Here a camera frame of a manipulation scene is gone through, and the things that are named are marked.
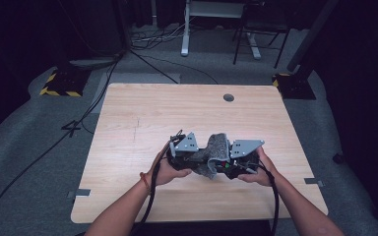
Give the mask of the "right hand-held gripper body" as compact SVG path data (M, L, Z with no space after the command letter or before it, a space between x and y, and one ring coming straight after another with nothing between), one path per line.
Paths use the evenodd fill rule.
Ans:
M265 142L263 140L236 140L230 151L232 166L240 173L256 174L260 157L257 148Z

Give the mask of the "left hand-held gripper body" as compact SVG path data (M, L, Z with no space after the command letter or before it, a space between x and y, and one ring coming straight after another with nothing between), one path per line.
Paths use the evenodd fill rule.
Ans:
M199 161L194 157L198 150L194 134L184 135L179 131L170 138L166 157L175 170L195 169L199 165Z

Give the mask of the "grey knitted cloth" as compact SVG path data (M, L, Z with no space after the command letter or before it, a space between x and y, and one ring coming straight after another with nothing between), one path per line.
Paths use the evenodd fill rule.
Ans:
M207 167L208 175L205 177L214 179L218 173L225 171L225 169L219 168L219 163L221 161L230 161L229 140L224 133L214 134L209 137L205 148L210 152L208 156L198 157L195 153L194 157L199 161L198 166L205 165Z

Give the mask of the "person's right hand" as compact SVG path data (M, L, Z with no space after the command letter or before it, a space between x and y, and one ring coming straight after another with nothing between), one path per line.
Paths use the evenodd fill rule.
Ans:
M258 147L256 149L256 152L258 153L259 159L263 163L264 167L274 177L277 177L279 174L279 171L275 167L274 163L265 154L264 149L262 147ZM272 186L270 177L268 176L267 172L263 169L258 169L256 174L240 174L237 176L237 178L246 183L258 183L259 185L267 186L267 187Z

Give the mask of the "person's left hand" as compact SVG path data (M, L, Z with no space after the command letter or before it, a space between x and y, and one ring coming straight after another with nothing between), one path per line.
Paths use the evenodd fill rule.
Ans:
M157 186L167 184L175 178L186 177L192 172L191 169L175 170L169 165L167 159L163 156L163 154L159 152L155 160L153 161L150 170L145 174L145 179L148 181L149 186L152 186L152 176L154 174L157 163L159 163L156 179Z

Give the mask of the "grey tape strip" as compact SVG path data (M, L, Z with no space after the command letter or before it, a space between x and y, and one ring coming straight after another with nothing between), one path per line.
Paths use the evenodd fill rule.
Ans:
M75 199L76 197L88 197L91 193L90 189L77 189L67 193L68 199Z
M304 182L305 184L307 185L312 185L312 184L315 184L317 185L318 187L322 188L325 186L324 182L321 181L321 180L318 180L316 178L304 178Z

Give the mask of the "black yellow-striped stand base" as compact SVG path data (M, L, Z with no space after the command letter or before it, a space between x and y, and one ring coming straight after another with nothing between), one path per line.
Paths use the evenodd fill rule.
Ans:
M80 97L84 94L90 74L91 72L87 70L67 73L55 69L39 94Z
M302 80L294 74L274 74L272 76L272 84L278 89L283 99L316 99L308 81Z

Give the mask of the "grey stand foot plate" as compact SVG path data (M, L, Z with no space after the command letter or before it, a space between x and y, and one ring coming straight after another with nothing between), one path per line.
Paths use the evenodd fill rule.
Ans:
M91 59L78 59L69 62L70 67L81 70L97 70L109 67L117 62L116 57L96 57Z

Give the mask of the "black metal chair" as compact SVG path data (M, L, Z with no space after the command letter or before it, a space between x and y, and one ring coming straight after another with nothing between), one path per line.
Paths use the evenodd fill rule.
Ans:
M273 36L266 48L279 51L274 65L274 68L277 68L290 30L291 26L281 0L248 0L242 8L240 23L232 37L232 40L236 41L232 64L236 64L241 36L244 33L258 33Z

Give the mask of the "slanted grey stand pole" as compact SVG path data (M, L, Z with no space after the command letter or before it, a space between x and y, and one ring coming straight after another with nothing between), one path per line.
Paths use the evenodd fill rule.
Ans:
M308 34L302 40L298 49L296 50L291 60L287 64L286 68L290 72L293 72L296 69L296 67L303 62L306 53L309 51L312 43L314 42L320 30L323 28L324 24L329 19L338 2L339 0L328 0L326 2L321 12L317 16L315 22L312 24Z

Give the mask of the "white desk frame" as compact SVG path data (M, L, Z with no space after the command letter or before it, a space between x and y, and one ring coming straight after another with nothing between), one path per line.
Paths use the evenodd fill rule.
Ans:
M217 2L213 0L185 0L184 33L180 54L182 56L189 54L189 26L192 17L240 19L242 8L242 3L224 2L223 0Z

